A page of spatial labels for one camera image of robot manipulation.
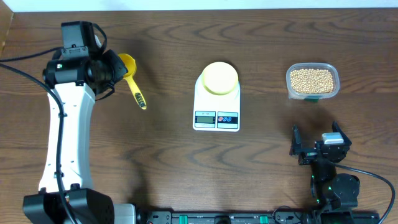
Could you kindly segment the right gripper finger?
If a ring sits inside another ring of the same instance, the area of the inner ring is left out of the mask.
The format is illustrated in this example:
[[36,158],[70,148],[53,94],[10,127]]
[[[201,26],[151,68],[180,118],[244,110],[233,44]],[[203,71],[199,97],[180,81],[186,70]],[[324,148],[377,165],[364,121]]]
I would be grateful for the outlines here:
[[343,144],[351,144],[351,140],[347,137],[347,135],[342,131],[342,129],[339,127],[338,123],[334,121],[331,125],[332,131],[334,133],[339,133],[342,140]]
[[297,125],[293,125],[292,131],[293,131],[293,137],[290,145],[289,155],[296,156],[299,155],[302,151],[302,140]]

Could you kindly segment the yellow plastic measuring scoop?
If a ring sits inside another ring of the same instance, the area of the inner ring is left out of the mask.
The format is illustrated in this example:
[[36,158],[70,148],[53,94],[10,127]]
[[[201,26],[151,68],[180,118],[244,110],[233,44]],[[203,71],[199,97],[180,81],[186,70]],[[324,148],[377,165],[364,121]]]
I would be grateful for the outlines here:
[[127,73],[123,76],[123,79],[127,81],[130,91],[140,109],[146,110],[147,109],[146,100],[141,90],[139,89],[138,85],[134,81],[134,75],[137,72],[137,65],[135,59],[132,58],[129,54],[119,54],[118,56],[123,61],[125,67],[127,68]]

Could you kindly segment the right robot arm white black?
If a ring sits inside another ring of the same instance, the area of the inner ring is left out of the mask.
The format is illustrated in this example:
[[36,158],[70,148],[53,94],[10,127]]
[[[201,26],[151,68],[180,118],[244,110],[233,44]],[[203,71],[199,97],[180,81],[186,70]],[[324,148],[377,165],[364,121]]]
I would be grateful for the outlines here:
[[353,223],[351,209],[358,206],[360,181],[355,175],[337,173],[336,166],[347,155],[352,142],[332,123],[332,132],[322,134],[313,147],[303,147],[298,126],[292,128],[289,154],[298,157],[300,166],[312,171],[310,188],[318,207],[300,219],[302,223]]

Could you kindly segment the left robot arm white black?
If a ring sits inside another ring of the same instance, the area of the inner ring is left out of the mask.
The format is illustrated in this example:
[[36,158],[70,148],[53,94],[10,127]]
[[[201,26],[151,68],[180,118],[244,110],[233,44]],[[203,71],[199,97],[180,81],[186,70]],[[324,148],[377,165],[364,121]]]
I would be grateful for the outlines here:
[[135,206],[95,191],[90,173],[96,96],[112,95],[128,69],[95,35],[99,25],[64,22],[61,29],[63,47],[43,71],[50,103],[45,169],[37,194],[24,197],[24,214],[32,223],[136,223]]

